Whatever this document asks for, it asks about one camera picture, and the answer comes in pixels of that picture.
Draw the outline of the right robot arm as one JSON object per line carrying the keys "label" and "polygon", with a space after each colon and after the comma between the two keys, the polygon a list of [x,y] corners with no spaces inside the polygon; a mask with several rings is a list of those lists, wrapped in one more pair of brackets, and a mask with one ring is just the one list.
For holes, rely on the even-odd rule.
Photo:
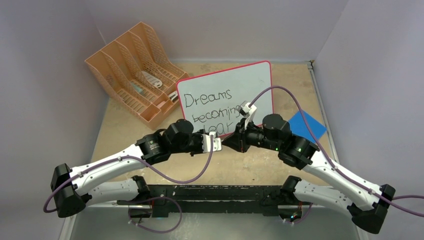
{"label": "right robot arm", "polygon": [[389,204],[376,195],[391,201],[396,190],[389,184],[369,182],[326,159],[316,144],[292,133],[290,124],[279,114],[266,115],[262,126],[245,123],[242,119],[222,144],[240,153],[247,152],[251,146],[277,151],[278,158],[284,164],[312,174],[328,184],[319,186],[290,175],[280,191],[284,202],[317,204],[350,217],[357,227],[368,233],[380,232]]}

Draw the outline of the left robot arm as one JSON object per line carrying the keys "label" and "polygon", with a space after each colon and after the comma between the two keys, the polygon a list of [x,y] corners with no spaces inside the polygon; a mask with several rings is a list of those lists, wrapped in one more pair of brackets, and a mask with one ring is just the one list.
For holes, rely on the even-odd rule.
{"label": "left robot arm", "polygon": [[191,122],[179,119],[166,129],[147,134],[129,147],[96,162],[69,167],[66,163],[55,167],[50,183],[52,194],[43,211],[56,212],[58,217],[73,216],[87,206],[113,200],[146,203],[149,191],[141,177],[112,183],[110,180],[135,170],[150,168],[163,178],[176,183],[153,167],[167,161],[172,154],[208,153],[222,149],[215,132],[194,131]]}

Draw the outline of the pink-framed whiteboard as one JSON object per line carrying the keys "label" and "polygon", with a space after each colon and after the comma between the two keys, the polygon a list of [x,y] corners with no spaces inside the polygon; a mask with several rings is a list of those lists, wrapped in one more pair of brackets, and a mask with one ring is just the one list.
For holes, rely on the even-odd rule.
{"label": "pink-framed whiteboard", "polygon": [[269,61],[260,61],[180,80],[176,84],[183,118],[194,130],[231,134],[242,115],[237,106],[272,85]]}

